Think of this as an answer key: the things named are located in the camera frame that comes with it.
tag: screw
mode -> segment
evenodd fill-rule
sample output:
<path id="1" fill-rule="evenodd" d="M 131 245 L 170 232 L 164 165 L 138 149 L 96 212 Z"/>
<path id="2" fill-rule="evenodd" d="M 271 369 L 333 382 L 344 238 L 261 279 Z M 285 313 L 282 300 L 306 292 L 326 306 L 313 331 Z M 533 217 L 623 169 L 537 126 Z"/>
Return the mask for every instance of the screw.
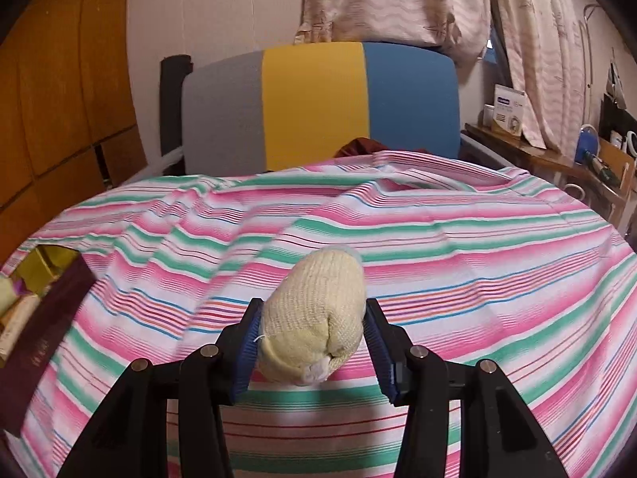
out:
<path id="1" fill-rule="evenodd" d="M 482 361 L 480 361 L 480 368 L 486 373 L 494 373 L 498 369 L 498 366 L 496 365 L 495 361 L 491 361 L 490 359 L 483 359 Z"/>
<path id="2" fill-rule="evenodd" d="M 145 357 L 140 357 L 131 363 L 134 372 L 141 372 L 149 367 L 149 361 Z"/>
<path id="3" fill-rule="evenodd" d="M 418 359 L 422 359 L 423 357 L 427 357 L 429 351 L 422 345 L 412 345 L 409 349 L 409 353 L 414 357 L 418 357 Z"/>
<path id="4" fill-rule="evenodd" d="M 213 357 L 219 353 L 219 347 L 210 343 L 209 345 L 204 345 L 199 349 L 199 353 L 203 357 Z"/>

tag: white box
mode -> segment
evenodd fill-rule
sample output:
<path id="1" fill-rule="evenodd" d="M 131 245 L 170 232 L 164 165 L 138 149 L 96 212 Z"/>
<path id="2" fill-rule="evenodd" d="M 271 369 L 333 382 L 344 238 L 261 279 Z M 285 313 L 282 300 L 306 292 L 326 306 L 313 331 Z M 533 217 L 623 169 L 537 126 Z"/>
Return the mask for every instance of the white box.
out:
<path id="1" fill-rule="evenodd" d="M 524 92 L 496 84 L 492 129 L 498 133 L 521 136 L 525 100 Z"/>

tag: brown wooden panel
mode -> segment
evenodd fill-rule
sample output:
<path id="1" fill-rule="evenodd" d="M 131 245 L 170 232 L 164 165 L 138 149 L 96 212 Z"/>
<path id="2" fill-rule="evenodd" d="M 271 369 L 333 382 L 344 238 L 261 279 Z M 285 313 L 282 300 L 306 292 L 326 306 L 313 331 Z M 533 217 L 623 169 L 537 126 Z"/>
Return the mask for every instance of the brown wooden panel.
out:
<path id="1" fill-rule="evenodd" d="M 0 206 L 31 182 L 18 95 L 15 35 L 0 44 Z"/>
<path id="2" fill-rule="evenodd" d="M 47 221 L 65 208 L 105 190 L 93 149 L 56 167 L 34 185 L 42 214 Z"/>
<path id="3" fill-rule="evenodd" d="M 114 185 L 121 185 L 146 167 L 146 155 L 137 126 L 102 142 L 102 149 Z"/>
<path id="4" fill-rule="evenodd" d="M 84 0 L 80 59 L 93 140 L 134 125 L 126 54 L 126 0 Z"/>
<path id="5" fill-rule="evenodd" d="M 0 266 L 45 222 L 32 186 L 4 210 L 0 210 Z"/>
<path id="6" fill-rule="evenodd" d="M 90 144 L 78 57 L 81 6 L 32 0 L 21 19 L 20 100 L 36 174 Z"/>

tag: striped bedsheet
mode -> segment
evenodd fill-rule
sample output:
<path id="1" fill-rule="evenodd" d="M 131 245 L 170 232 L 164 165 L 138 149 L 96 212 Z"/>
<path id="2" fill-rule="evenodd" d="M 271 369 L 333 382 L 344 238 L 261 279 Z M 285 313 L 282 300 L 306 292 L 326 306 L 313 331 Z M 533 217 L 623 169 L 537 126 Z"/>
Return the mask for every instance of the striped bedsheet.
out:
<path id="1" fill-rule="evenodd" d="M 158 178 L 77 205 L 25 242 L 79 249 L 98 276 L 11 449 L 53 477 L 130 361 L 180 359 L 266 299 L 311 250 L 362 255 L 369 296 L 445 359 L 496 360 L 572 478 L 601 477 L 637 416 L 637 257 L 579 201 L 515 167 L 385 151 L 245 178 Z M 177 405 L 169 467 L 177 476 Z M 459 463 L 451 407 L 447 476 Z M 364 342 L 328 382 L 254 375 L 223 411 L 238 477 L 391 476 L 404 408 Z"/>

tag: pink patterned curtain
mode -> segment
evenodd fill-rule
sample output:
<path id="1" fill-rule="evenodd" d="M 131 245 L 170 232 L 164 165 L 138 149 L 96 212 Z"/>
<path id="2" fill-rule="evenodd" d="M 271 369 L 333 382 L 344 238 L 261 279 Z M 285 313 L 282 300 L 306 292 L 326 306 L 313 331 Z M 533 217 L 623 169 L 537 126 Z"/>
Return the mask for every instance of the pink patterned curtain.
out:
<path id="1" fill-rule="evenodd" d="M 463 63 L 483 52 L 489 32 L 489 0 L 305 0 L 296 42 L 439 46 Z"/>
<path id="2" fill-rule="evenodd" d="M 572 0 L 498 0 L 514 88 L 526 92 L 531 145 L 574 157 L 584 108 L 584 53 Z"/>

